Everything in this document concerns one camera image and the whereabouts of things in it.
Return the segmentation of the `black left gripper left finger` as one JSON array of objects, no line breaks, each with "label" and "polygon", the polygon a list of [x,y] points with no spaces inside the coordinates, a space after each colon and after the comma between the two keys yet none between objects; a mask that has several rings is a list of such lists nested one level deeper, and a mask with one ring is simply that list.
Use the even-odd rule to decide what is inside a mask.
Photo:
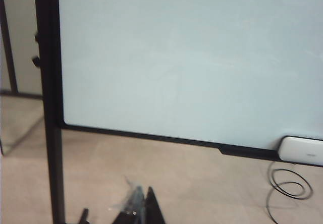
[{"label": "black left gripper left finger", "polygon": [[126,197],[115,208],[119,211],[112,223],[146,223],[145,196],[141,184],[125,176],[129,187]]}]

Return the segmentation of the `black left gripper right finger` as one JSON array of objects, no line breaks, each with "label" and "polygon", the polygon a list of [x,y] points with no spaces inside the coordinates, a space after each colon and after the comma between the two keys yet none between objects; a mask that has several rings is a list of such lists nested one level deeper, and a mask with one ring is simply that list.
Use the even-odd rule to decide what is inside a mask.
[{"label": "black left gripper right finger", "polygon": [[145,219],[147,224],[165,224],[162,211],[151,186],[148,187],[145,199]]}]

